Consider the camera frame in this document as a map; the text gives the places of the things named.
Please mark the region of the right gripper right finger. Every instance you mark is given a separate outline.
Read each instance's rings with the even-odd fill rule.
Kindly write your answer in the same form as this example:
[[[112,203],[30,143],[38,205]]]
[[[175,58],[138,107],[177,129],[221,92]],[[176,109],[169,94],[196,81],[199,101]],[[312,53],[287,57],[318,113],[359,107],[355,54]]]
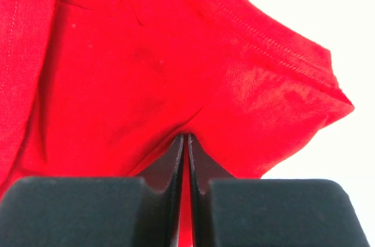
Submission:
[[[348,194],[324,179],[237,179],[187,144],[194,246],[367,246]]]

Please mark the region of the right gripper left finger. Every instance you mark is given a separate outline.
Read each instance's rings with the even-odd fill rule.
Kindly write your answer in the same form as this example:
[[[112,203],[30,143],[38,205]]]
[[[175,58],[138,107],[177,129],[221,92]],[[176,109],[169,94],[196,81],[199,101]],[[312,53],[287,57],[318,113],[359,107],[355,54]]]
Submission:
[[[183,136],[135,177],[27,177],[1,200],[2,246],[176,246]]]

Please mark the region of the red t shirt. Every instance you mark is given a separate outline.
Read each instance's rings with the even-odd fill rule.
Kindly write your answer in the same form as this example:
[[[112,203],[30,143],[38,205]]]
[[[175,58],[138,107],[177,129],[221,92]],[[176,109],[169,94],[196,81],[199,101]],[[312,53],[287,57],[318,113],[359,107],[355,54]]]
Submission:
[[[183,136],[261,179],[353,104],[331,53],[248,0],[1,0],[1,200],[27,177],[135,177]]]

